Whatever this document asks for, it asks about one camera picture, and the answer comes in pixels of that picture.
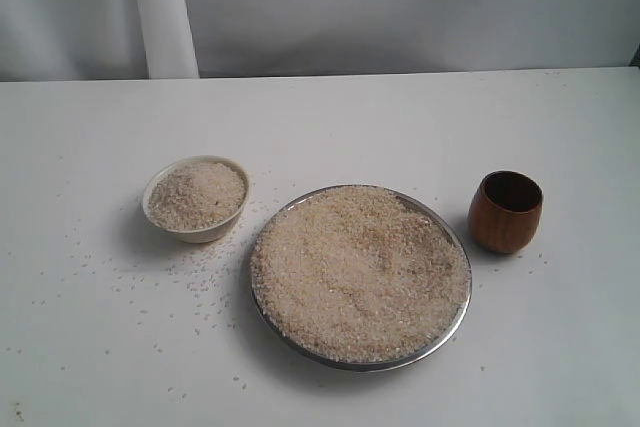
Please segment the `brown wooden cup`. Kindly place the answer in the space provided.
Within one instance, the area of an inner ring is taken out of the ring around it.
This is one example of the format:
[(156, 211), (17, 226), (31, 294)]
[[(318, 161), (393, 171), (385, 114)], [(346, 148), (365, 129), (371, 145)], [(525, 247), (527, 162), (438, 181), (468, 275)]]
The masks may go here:
[(496, 171), (480, 182), (467, 222), (472, 239), (498, 254), (514, 254), (533, 239), (542, 214), (543, 192), (526, 175)]

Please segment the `cream ceramic bowl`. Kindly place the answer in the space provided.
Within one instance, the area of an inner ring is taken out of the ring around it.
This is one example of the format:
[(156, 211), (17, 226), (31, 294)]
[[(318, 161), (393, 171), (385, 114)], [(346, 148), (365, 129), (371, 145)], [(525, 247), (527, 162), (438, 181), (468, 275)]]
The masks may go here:
[[(166, 230), (164, 228), (159, 227), (157, 224), (155, 224), (153, 222), (153, 220), (150, 217), (150, 213), (148, 210), (148, 206), (147, 206), (147, 202), (149, 200), (149, 196), (151, 194), (151, 189), (155, 186), (155, 184), (160, 180), (160, 178), (168, 173), (171, 169), (181, 166), (185, 163), (188, 162), (192, 162), (192, 161), (197, 161), (197, 160), (211, 160), (214, 162), (221, 162), (224, 163), (234, 169), (236, 169), (240, 175), (243, 177), (245, 183), (246, 183), (246, 197), (245, 200), (243, 201), (243, 203), (241, 204), (239, 210), (234, 213), (232, 215), (232, 217), (230, 219), (227, 219), (225, 221), (222, 221), (221, 223), (211, 226), (209, 228), (205, 228), (205, 229), (201, 229), (201, 230), (195, 230), (195, 231), (187, 231), (187, 232), (180, 232), (180, 231), (171, 231), (171, 230)], [(157, 174), (155, 174), (151, 180), (148, 182), (147, 186), (144, 189), (143, 192), (143, 196), (142, 196), (142, 201), (141, 201), (141, 207), (142, 207), (142, 211), (146, 217), (146, 219), (156, 228), (176, 237), (177, 239), (186, 242), (186, 243), (191, 243), (191, 244), (202, 244), (202, 243), (209, 243), (209, 242), (214, 242), (217, 241), (219, 239), (221, 239), (222, 237), (224, 237), (225, 235), (227, 235), (227, 233), (235, 226), (235, 224), (237, 223), (237, 221), (239, 220), (240, 214), (242, 213), (248, 198), (249, 198), (249, 192), (250, 192), (250, 182), (249, 182), (249, 176), (247, 175), (247, 173), (245, 172), (245, 170), (236, 162), (227, 159), (225, 157), (219, 157), (219, 156), (213, 156), (213, 155), (199, 155), (199, 156), (193, 156), (193, 157), (188, 157), (188, 158), (184, 158), (181, 159), (179, 161), (176, 161), (166, 167), (164, 167), (160, 172), (158, 172)]]

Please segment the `rice in cream bowl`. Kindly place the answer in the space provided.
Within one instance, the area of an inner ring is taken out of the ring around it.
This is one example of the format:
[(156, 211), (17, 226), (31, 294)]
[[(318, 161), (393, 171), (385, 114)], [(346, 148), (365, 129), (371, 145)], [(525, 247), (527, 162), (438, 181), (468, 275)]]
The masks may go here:
[(230, 219), (246, 197), (240, 173), (221, 162), (197, 160), (164, 174), (151, 189), (150, 217), (171, 231), (195, 231)]

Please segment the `spilled rice grains on table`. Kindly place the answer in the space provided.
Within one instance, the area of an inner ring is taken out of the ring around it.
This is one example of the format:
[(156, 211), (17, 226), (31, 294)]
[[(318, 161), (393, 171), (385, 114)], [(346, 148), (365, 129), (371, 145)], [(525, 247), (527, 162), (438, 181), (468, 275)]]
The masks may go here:
[(523, 253), (493, 256), (471, 241), (472, 307), (438, 353), (410, 367), (353, 373), (284, 345), (259, 318), (245, 256), (258, 231), (299, 195), (377, 184), (417, 198), (466, 236), (485, 173), (516, 170), (542, 187), (545, 221), (559, 191), (539, 153), (506, 157), (444, 147), (241, 146), (250, 199), (222, 240), (188, 244), (153, 227), (141, 207), (148, 179), (169, 163), (156, 150), (61, 150), (15, 161), (2, 184), (1, 400), (14, 409), (112, 401), (205, 402), (224, 395), (380, 402), (479, 381), (488, 321), (518, 303), (549, 266), (540, 231)]

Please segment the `white backdrop cloth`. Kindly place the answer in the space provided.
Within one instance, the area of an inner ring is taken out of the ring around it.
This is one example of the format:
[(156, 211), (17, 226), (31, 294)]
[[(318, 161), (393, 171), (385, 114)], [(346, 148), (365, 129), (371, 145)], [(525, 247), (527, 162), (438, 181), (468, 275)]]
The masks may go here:
[(5, 81), (625, 66), (639, 0), (1, 0)]

